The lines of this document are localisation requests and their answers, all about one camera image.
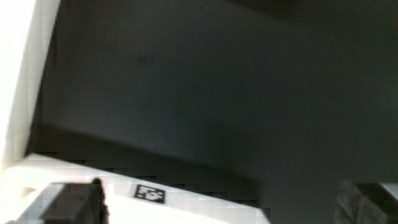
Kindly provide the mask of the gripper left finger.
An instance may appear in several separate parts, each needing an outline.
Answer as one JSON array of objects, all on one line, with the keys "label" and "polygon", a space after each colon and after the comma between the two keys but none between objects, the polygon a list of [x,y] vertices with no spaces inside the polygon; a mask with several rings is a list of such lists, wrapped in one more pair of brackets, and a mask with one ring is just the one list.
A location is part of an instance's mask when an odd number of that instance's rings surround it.
[{"label": "gripper left finger", "polygon": [[108,224],[108,207],[101,180],[64,183],[60,193],[41,214],[44,224]]}]

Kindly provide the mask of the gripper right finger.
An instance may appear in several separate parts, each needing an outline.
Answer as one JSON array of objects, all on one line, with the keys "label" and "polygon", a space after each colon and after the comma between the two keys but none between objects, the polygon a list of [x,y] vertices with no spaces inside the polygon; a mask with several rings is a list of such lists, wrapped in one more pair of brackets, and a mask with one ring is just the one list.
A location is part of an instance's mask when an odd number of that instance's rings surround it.
[{"label": "gripper right finger", "polygon": [[334,224],[398,224],[398,183],[341,184]]}]

